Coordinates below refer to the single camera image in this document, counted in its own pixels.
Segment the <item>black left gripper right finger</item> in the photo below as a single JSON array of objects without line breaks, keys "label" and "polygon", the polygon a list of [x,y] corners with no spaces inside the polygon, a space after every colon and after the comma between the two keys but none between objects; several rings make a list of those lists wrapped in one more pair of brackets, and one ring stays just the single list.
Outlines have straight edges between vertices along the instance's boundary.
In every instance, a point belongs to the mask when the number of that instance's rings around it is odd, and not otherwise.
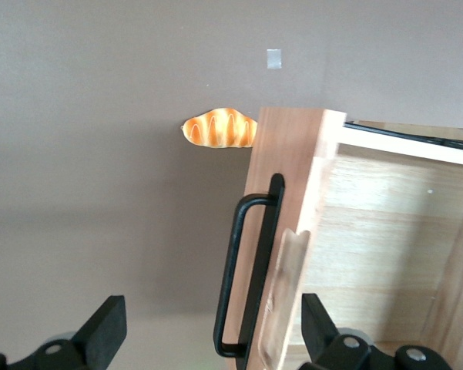
[{"label": "black left gripper right finger", "polygon": [[300,370],[451,369],[430,348],[403,345],[395,355],[387,355],[359,336],[341,334],[313,293],[301,297],[301,333],[310,361],[303,363]]}]

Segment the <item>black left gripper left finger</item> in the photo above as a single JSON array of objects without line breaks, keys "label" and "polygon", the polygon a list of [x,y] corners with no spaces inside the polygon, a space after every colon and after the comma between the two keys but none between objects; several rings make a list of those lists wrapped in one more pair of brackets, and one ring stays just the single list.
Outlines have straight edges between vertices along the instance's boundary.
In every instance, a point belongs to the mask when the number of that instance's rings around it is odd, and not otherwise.
[{"label": "black left gripper left finger", "polygon": [[0,353],[0,369],[107,369],[126,335],[125,297],[112,295],[70,339],[49,341],[14,363]]}]

